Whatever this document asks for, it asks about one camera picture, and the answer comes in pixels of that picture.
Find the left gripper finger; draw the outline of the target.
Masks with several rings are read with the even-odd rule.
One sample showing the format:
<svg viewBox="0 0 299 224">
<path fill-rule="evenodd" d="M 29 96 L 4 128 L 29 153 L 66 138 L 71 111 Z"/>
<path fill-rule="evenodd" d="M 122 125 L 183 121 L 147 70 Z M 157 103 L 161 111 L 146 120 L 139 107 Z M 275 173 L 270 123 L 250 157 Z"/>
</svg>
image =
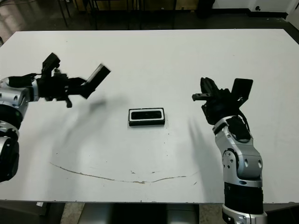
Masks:
<svg viewBox="0 0 299 224">
<path fill-rule="evenodd" d="M 80 77 L 75 78 L 68 78 L 67 85 L 68 86 L 81 86 L 82 84 L 85 84 L 86 80 Z"/>
<path fill-rule="evenodd" d="M 83 98 L 88 99 L 91 92 L 87 85 L 69 86 L 67 89 L 67 95 L 80 95 Z"/>
</svg>

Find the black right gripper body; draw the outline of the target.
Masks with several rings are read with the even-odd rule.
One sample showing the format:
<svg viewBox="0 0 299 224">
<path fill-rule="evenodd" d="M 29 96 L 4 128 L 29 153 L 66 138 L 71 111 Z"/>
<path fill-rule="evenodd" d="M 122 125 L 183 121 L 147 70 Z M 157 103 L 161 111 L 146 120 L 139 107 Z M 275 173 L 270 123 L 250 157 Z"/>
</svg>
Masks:
<svg viewBox="0 0 299 224">
<path fill-rule="evenodd" d="M 201 106 L 206 120 L 209 124 L 215 125 L 224 117 L 237 116 L 245 119 L 240 107 L 245 103 L 245 90 L 205 88 L 201 93 L 192 95 L 193 101 L 205 101 Z"/>
</svg>

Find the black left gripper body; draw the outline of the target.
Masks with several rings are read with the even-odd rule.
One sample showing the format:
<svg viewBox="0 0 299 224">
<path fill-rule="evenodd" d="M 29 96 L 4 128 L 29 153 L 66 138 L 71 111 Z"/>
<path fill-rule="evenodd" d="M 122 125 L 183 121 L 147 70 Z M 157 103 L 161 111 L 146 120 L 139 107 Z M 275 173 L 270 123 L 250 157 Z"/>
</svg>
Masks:
<svg viewBox="0 0 299 224">
<path fill-rule="evenodd" d="M 54 73 L 53 76 L 41 76 L 37 80 L 38 97 L 46 101 L 65 101 L 67 108 L 72 108 L 72 103 L 67 95 L 68 77 L 64 73 Z"/>
</svg>

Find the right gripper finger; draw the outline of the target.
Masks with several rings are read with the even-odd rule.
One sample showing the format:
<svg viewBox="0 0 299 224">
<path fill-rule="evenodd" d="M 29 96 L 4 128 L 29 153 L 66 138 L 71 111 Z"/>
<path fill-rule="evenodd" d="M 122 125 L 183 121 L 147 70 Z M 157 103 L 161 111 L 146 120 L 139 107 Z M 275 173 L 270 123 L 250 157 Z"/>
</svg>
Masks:
<svg viewBox="0 0 299 224">
<path fill-rule="evenodd" d="M 214 80 L 212 80 L 210 78 L 207 80 L 207 92 L 208 93 L 219 93 L 220 92 L 220 89 L 217 87 Z"/>
<path fill-rule="evenodd" d="M 201 89 L 201 93 L 204 94 L 211 94 L 211 80 L 208 77 L 202 77 L 200 79 L 200 89 Z"/>
</svg>

